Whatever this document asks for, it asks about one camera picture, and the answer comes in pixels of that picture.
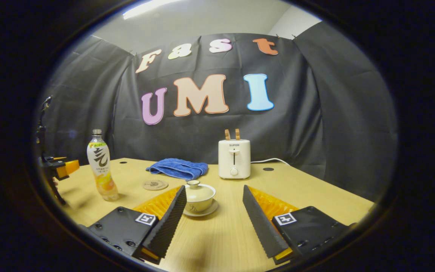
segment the toaster knob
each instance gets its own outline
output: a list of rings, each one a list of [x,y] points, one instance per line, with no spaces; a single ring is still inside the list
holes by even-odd
[[[232,167],[230,172],[233,176],[236,176],[238,174],[238,169],[236,167]]]

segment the saucer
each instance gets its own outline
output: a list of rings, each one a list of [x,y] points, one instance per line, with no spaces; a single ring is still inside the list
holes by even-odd
[[[217,208],[218,208],[218,202],[213,199],[211,205],[209,206],[209,208],[203,210],[202,212],[188,212],[187,210],[184,210],[182,213],[188,216],[204,216],[204,215],[210,215],[211,213],[213,213]]]

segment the plastic bottle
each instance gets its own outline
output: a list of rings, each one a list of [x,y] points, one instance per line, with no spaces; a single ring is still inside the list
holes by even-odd
[[[117,200],[119,191],[110,174],[110,151],[102,140],[102,130],[94,129],[92,137],[86,149],[86,156],[92,167],[97,190],[103,199],[107,201]]]

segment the gaiwan lid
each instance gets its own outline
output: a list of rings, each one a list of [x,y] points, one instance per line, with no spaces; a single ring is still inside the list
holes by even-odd
[[[200,181],[188,181],[186,185],[186,196],[188,202],[200,202],[213,198],[216,190],[206,184],[200,184]]]

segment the white toaster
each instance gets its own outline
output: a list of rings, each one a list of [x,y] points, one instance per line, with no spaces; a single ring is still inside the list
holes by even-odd
[[[251,174],[251,146],[249,140],[219,141],[219,177],[245,179]]]

